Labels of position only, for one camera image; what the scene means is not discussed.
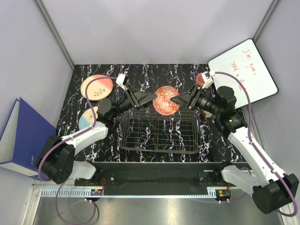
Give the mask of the pink cup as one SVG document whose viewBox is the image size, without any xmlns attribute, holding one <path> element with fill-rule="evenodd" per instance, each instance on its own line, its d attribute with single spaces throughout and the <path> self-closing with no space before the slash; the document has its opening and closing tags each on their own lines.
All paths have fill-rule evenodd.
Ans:
<svg viewBox="0 0 300 225">
<path fill-rule="evenodd" d="M 199 73 L 197 76 L 196 76 L 196 79 L 195 79 L 195 83 L 202 87 L 206 82 L 206 75 L 205 73 Z"/>
</svg>

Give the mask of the red patterned bowl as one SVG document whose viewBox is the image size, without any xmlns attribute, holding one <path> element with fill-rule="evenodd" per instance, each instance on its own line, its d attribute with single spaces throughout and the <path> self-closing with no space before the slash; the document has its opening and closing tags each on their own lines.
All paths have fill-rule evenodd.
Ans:
<svg viewBox="0 0 300 225">
<path fill-rule="evenodd" d="M 162 86 L 156 90 L 155 94 L 157 98 L 152 102 L 157 113 L 163 116 L 171 116 L 178 111 L 180 106 L 171 101 L 172 97 L 179 95 L 174 87 Z"/>
</svg>

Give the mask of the cream and brown cup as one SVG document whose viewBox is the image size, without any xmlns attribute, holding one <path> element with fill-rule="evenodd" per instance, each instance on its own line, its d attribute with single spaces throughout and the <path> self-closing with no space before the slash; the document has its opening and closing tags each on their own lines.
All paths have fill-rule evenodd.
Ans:
<svg viewBox="0 0 300 225">
<path fill-rule="evenodd" d="M 212 113 L 210 113 L 210 112 L 208 112 L 208 111 L 206 111 L 206 110 L 201 110 L 201 113 L 202 113 L 202 115 L 203 115 L 204 117 L 206 117 L 206 118 L 212 117 Z"/>
</svg>

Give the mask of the pink and cream plate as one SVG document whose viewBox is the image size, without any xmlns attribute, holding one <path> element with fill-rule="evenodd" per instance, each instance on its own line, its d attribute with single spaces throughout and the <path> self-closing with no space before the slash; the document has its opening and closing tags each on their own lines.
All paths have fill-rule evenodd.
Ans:
<svg viewBox="0 0 300 225">
<path fill-rule="evenodd" d="M 106 75 L 92 75 L 85 79 L 83 83 L 81 84 L 81 94 L 84 98 L 86 98 L 86 87 L 88 83 L 96 78 L 105 77 L 105 79 L 99 79 L 94 82 L 92 82 L 87 90 L 88 93 L 88 99 L 90 101 L 99 101 L 103 98 L 108 97 L 112 90 L 113 90 L 113 82 L 111 79 L 106 78 Z"/>
</svg>

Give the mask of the blue and cream plate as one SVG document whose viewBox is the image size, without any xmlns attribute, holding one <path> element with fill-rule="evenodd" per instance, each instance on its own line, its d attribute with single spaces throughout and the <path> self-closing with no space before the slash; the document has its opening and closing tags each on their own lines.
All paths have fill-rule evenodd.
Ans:
<svg viewBox="0 0 300 225">
<path fill-rule="evenodd" d="M 90 108 L 90 109 L 86 110 L 80 117 L 79 122 L 78 122 L 79 130 L 81 131 L 81 130 L 85 130 L 88 127 L 92 127 L 94 122 L 95 122 L 95 117 L 92 112 L 92 109 Z"/>
</svg>

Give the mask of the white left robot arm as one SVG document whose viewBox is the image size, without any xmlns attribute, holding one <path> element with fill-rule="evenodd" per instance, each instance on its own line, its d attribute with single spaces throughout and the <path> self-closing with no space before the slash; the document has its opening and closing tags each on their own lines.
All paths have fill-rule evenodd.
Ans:
<svg viewBox="0 0 300 225">
<path fill-rule="evenodd" d="M 118 125 L 115 120 L 131 108 L 145 108 L 157 98 L 155 93 L 128 88 L 123 98 L 112 102 L 103 98 L 93 110 L 94 122 L 73 134 L 50 136 L 36 162 L 38 177 L 42 181 L 62 184 L 68 179 L 85 179 L 95 186 L 101 181 L 99 169 L 91 162 L 76 161 L 76 155 L 99 140 L 105 139 Z"/>
</svg>

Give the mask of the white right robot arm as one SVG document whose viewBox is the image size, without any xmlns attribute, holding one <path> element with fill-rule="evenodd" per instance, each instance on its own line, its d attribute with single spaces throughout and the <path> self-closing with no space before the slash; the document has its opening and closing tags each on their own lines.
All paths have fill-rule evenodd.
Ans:
<svg viewBox="0 0 300 225">
<path fill-rule="evenodd" d="M 171 98 L 171 101 L 189 110 L 202 109 L 215 116 L 220 133 L 233 144 L 245 158 L 254 175 L 243 172 L 231 163 L 213 173 L 214 183 L 223 186 L 231 183 L 252 197 L 257 208 L 269 214 L 290 203 L 294 216 L 298 212 L 295 196 L 299 180 L 286 174 L 258 144 L 251 127 L 235 110 L 234 90 L 227 86 L 217 89 L 215 97 L 195 85 L 188 92 Z"/>
</svg>

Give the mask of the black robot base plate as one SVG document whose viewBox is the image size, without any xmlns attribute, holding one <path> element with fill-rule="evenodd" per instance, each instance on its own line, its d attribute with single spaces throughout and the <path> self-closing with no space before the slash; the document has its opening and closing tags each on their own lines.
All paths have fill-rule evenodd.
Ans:
<svg viewBox="0 0 300 225">
<path fill-rule="evenodd" d="M 226 188 L 225 163 L 96 162 L 89 185 L 104 185 L 113 195 L 199 195 L 206 187 Z"/>
</svg>

